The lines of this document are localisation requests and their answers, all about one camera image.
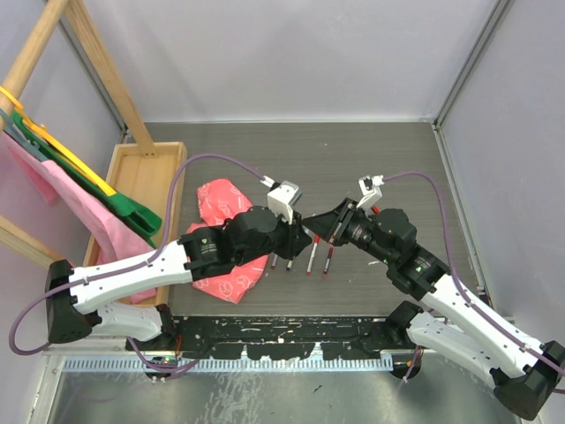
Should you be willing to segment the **short white pen red tip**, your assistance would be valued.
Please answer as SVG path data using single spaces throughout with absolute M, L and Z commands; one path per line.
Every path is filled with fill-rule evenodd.
M 314 262 L 314 259 L 315 259 L 315 255 L 317 253 L 319 243 L 320 243 L 320 236 L 316 235 L 314 237 L 313 247 L 312 247 L 312 250 L 310 252 L 310 256 L 309 256 L 309 260 L 308 260 L 308 264 L 307 264 L 307 268 L 306 268 L 306 275 L 307 276 L 310 276 L 312 274 L 313 262 Z

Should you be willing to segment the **dark red capped pen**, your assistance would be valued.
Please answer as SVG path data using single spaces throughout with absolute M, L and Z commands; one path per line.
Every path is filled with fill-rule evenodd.
M 327 257 L 326 257 L 326 260 L 325 260 L 325 263 L 324 263 L 324 268 L 323 268 L 323 271 L 322 271 L 322 278 L 327 278 L 327 276 L 328 276 L 328 272 L 329 272 L 329 269 L 330 269 L 334 250 L 335 250 L 334 246 L 330 245 L 329 248 L 328 248 L 328 254 L 327 254 Z

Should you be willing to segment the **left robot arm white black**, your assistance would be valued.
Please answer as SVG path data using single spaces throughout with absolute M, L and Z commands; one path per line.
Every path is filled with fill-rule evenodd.
M 252 207 L 221 225 L 205 226 L 160 250 L 97 266 L 74 268 L 67 260 L 50 264 L 46 280 L 48 341 L 67 344 L 95 329 L 122 330 L 169 349 L 176 327 L 157 308 L 142 317 L 136 307 L 113 301 L 170 284 L 228 275 L 235 267 L 276 254 L 292 260 L 312 243 L 300 215 L 290 221 L 268 208 Z

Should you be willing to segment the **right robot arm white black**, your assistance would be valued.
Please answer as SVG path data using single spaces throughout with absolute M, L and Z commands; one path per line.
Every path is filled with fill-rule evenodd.
M 564 348 L 515 327 L 418 244 L 417 229 L 397 208 L 367 214 L 346 199 L 304 221 L 333 246 L 351 243 L 387 265 L 394 287 L 414 298 L 388 318 L 388 340 L 430 348 L 482 380 L 499 402 L 523 420 L 535 420 L 564 376 Z

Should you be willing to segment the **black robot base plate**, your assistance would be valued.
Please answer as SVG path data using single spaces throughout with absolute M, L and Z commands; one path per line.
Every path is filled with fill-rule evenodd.
M 186 359 L 378 359 L 383 351 L 412 352 L 413 342 L 380 317 L 176 316 L 157 338 L 135 342 L 143 352 L 173 351 Z

